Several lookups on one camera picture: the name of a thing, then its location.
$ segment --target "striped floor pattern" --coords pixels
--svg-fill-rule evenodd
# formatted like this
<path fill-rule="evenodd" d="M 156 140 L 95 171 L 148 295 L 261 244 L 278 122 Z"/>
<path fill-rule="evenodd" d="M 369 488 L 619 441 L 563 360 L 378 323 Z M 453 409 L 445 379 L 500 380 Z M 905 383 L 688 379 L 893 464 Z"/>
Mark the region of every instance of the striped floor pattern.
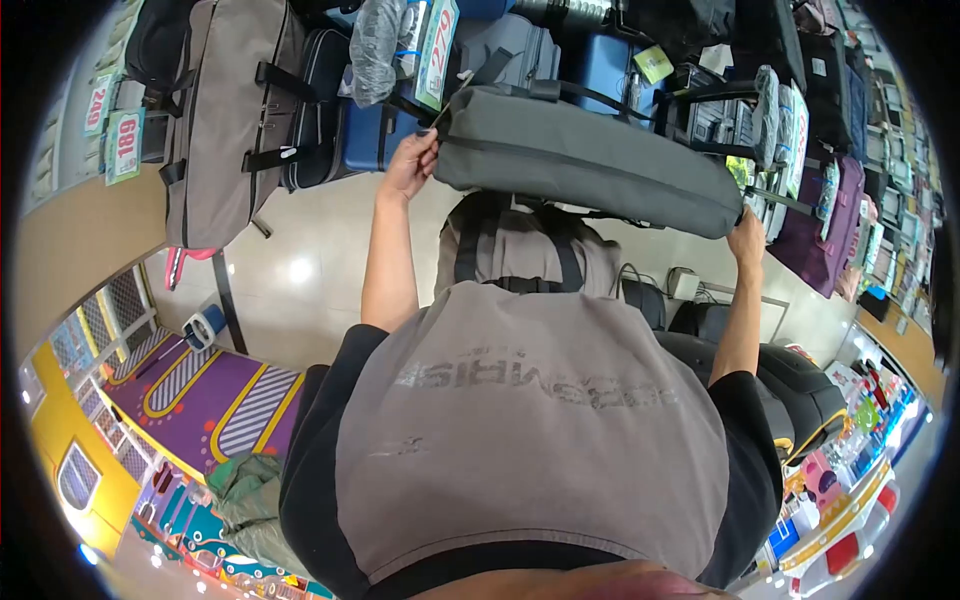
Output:
<path fill-rule="evenodd" d="M 217 440 L 224 456 L 250 452 L 277 406 L 297 380 L 297 372 L 268 367 L 253 384 Z"/>
<path fill-rule="evenodd" d="M 190 378 L 197 374 L 197 371 L 210 359 L 214 351 L 213 347 L 200 352 L 194 352 L 190 349 L 186 350 L 186 357 L 180 361 L 173 372 L 167 375 L 154 392 L 150 394 L 151 410 L 159 413 L 170 406 L 174 398 L 177 397 L 177 394 L 180 393 L 180 390 L 186 387 Z"/>
<path fill-rule="evenodd" d="M 143 360 L 143 357 L 147 355 L 147 352 L 149 352 L 154 348 L 154 346 L 159 344 L 160 340 L 162 340 L 163 337 L 166 336 L 168 333 L 170 333 L 169 329 L 164 329 L 163 327 L 157 327 L 156 331 L 150 334 L 150 337 L 147 338 L 146 341 L 143 342 L 143 344 L 140 344 L 139 346 L 136 347 L 136 349 L 132 352 L 130 359 L 124 362 L 122 365 L 120 365 L 119 368 L 117 368 L 117 370 L 113 373 L 113 378 L 123 379 L 124 377 L 129 375 L 133 367 L 136 367 L 137 364 L 141 360 Z"/>

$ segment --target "price sign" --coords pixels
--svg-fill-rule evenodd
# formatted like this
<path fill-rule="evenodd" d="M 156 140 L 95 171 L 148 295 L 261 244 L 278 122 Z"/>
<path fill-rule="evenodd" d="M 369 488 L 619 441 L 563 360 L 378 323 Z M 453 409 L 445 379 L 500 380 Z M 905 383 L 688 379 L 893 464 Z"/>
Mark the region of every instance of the price sign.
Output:
<path fill-rule="evenodd" d="M 139 175 L 143 118 L 143 107 L 110 114 L 105 156 L 107 185 Z"/>
<path fill-rule="evenodd" d="M 84 120 L 84 135 L 100 135 L 107 122 L 109 109 L 110 88 L 113 84 L 113 74 L 107 73 L 96 79 L 93 91 L 90 92 L 90 103 L 86 107 Z"/>
<path fill-rule="evenodd" d="M 414 97 L 434 110 L 441 109 L 446 77 L 446 60 L 450 56 L 453 32 L 457 28 L 460 9 L 455 0 L 438 0 L 430 13 L 426 38 L 420 49 L 429 60 L 420 61 Z"/>

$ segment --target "shiny floor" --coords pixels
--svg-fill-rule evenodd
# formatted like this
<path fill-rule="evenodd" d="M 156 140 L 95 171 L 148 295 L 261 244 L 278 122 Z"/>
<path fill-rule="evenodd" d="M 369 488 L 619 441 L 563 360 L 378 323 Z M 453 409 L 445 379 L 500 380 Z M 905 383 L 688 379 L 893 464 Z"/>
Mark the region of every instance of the shiny floor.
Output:
<path fill-rule="evenodd" d="M 344 333 L 360 321 L 373 193 L 379 174 L 359 175 L 310 190 L 277 190 L 260 211 L 274 231 L 265 239 L 247 228 L 225 249 L 238 321 L 250 356 L 303 370 L 329 363 Z M 461 194 L 431 180 L 410 206 L 414 265 L 420 304 L 433 300 L 437 236 Z M 617 221 L 592 225 L 623 247 L 623 257 L 661 288 L 674 266 L 692 269 L 701 280 L 727 287 L 736 268 L 725 240 L 706 240 L 673 230 L 637 229 Z M 166 251 L 145 261 L 160 322 L 175 330 L 201 307 L 219 303 L 210 260 L 187 259 L 180 284 L 163 287 Z M 765 297 L 789 304 L 764 304 L 764 341 L 799 343 L 825 367 L 839 349 L 856 313 L 854 304 L 826 300 L 767 254 Z M 717 300 L 729 300 L 720 292 Z M 679 303 L 668 302 L 668 315 Z M 218 343 L 231 348 L 226 331 Z"/>

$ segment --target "purple bag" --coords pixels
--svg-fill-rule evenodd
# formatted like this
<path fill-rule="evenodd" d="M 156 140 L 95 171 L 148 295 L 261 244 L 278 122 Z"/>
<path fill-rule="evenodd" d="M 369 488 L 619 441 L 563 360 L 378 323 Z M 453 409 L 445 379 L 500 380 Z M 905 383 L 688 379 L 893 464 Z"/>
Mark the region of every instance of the purple bag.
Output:
<path fill-rule="evenodd" d="M 860 194 L 865 176 L 860 163 L 849 156 L 838 156 L 840 186 L 830 217 L 827 240 L 820 240 L 822 223 L 815 216 L 788 210 L 780 236 L 767 251 L 793 271 L 810 287 L 829 299 L 837 278 L 843 273 L 850 257 L 850 246 L 860 218 Z M 804 168 L 800 185 L 803 204 L 816 206 L 820 202 L 821 173 Z"/>

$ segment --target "hand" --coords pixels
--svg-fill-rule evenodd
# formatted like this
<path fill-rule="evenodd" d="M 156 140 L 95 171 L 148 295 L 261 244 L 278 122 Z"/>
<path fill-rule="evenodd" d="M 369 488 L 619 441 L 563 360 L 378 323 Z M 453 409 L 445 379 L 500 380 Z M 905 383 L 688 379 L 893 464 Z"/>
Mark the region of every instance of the hand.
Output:
<path fill-rule="evenodd" d="M 396 147 L 387 173 L 376 190 L 378 198 L 409 203 L 437 166 L 437 130 L 407 135 Z"/>
<path fill-rule="evenodd" d="M 749 206 L 743 207 L 740 224 L 727 234 L 727 244 L 736 258 L 737 269 L 760 269 L 767 236 L 763 224 Z"/>

